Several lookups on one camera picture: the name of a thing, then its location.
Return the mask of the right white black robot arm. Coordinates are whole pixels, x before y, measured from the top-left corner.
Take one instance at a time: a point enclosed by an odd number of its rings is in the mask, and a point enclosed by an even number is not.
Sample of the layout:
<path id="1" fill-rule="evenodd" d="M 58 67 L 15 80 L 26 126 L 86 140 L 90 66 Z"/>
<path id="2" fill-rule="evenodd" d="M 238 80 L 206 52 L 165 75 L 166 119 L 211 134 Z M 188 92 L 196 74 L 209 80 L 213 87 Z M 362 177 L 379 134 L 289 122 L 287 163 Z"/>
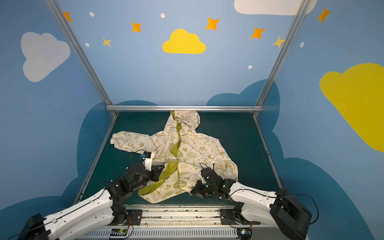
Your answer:
<path id="1" fill-rule="evenodd" d="M 281 231 L 290 240 L 306 240 L 309 226 L 315 223 L 313 214 L 296 195 L 284 189 L 266 192 L 254 189 L 232 179 L 223 179 L 213 169 L 201 170 L 191 194 L 209 199 L 216 196 L 221 200 L 236 203 L 233 209 L 221 209 L 221 223 L 237 231 L 240 240 L 252 237 L 253 225 L 268 225 Z"/>

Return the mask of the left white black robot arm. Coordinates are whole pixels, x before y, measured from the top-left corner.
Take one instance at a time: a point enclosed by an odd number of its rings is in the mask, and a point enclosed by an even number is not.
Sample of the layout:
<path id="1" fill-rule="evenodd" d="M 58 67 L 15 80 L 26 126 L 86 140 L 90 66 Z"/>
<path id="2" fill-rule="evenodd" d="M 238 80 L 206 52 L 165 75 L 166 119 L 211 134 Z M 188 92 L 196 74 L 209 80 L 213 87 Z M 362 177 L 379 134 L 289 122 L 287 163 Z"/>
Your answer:
<path id="1" fill-rule="evenodd" d="M 55 214 L 30 217 L 13 239 L 74 240 L 109 224 L 127 225 L 131 221 L 124 201 L 148 182 L 158 181 L 164 168 L 157 165 L 147 170 L 143 164 L 135 164 L 91 197 Z"/>

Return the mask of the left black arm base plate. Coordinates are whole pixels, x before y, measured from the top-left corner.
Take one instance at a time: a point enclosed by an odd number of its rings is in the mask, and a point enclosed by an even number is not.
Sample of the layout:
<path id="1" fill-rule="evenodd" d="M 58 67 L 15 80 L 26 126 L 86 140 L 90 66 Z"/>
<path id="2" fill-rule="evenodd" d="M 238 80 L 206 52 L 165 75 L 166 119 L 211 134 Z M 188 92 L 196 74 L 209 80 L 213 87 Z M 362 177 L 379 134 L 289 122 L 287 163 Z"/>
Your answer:
<path id="1" fill-rule="evenodd" d="M 140 209 L 127 209 L 123 220 L 118 223 L 119 226 L 139 226 L 141 224 L 143 210 Z"/>

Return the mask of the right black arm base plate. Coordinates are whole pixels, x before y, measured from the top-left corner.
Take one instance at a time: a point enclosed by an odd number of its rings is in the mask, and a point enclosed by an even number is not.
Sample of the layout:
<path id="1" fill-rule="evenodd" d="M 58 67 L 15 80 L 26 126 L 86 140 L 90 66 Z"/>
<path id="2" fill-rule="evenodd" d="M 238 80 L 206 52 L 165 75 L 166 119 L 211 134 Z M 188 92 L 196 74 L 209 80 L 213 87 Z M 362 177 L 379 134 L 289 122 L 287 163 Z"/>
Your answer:
<path id="1" fill-rule="evenodd" d="M 260 222 L 248 221 L 239 212 L 234 209 L 221 209 L 220 219 L 222 225 L 260 225 Z"/>

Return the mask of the cream green-lined hooded jacket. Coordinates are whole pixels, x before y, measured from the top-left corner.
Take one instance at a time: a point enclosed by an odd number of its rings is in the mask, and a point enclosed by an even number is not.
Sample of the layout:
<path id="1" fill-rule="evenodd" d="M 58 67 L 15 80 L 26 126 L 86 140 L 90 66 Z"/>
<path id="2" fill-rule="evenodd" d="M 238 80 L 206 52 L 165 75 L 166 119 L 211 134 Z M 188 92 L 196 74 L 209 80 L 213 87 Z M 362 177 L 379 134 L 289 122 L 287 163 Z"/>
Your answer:
<path id="1" fill-rule="evenodd" d="M 172 111 L 163 131 L 152 136 L 121 131 L 110 143 L 126 152 L 154 154 L 153 165 L 164 165 L 158 182 L 148 183 L 138 195 L 155 204 L 191 193 L 202 180 L 202 167 L 212 168 L 223 179 L 238 180 L 238 167 L 220 141 L 197 133 L 201 118 L 196 111 Z"/>

